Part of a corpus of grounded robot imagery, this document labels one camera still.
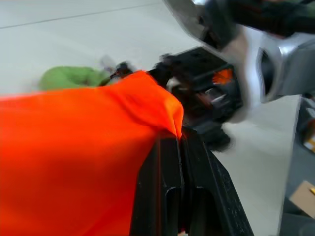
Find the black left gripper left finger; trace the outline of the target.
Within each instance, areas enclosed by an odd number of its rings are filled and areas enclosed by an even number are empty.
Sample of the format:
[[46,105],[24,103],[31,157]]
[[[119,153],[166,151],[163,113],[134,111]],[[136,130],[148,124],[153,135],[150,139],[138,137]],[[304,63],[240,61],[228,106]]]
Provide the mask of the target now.
[[178,139],[159,136],[137,175],[131,236],[176,236],[184,180]]

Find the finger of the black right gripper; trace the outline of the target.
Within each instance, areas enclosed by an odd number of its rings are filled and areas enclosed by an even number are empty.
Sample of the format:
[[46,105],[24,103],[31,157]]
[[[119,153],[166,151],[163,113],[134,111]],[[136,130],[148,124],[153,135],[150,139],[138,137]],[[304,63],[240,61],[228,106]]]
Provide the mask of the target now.
[[221,123],[212,121],[202,122],[192,127],[210,151],[222,152],[229,148],[231,138],[225,133]]
[[178,85],[177,79],[174,78],[173,66],[175,65],[176,55],[164,54],[160,57],[153,69],[147,73],[161,87],[175,87]]

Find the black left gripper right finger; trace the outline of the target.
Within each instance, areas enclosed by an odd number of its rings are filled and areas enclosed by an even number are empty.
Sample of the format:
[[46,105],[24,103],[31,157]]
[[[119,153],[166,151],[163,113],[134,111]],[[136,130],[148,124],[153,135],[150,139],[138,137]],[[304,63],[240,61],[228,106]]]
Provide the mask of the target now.
[[252,236],[253,230],[227,169],[195,130],[184,128],[181,141],[190,204],[188,235]]

